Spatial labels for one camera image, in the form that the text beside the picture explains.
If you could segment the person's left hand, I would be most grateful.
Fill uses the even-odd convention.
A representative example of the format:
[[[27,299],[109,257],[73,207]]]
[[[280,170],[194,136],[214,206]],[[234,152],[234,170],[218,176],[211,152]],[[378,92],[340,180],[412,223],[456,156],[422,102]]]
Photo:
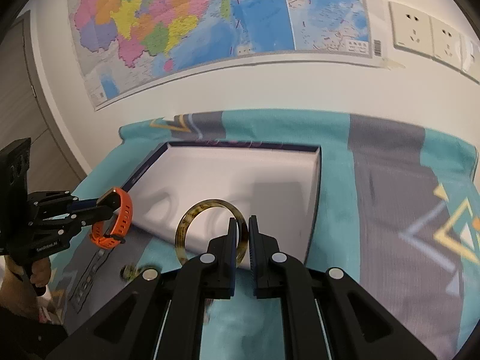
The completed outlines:
[[[24,269],[5,256],[5,275],[1,283],[1,306],[13,314],[30,320],[39,320],[38,295],[34,288],[47,286],[51,276],[49,258],[43,258],[32,264],[32,275],[28,278]]]

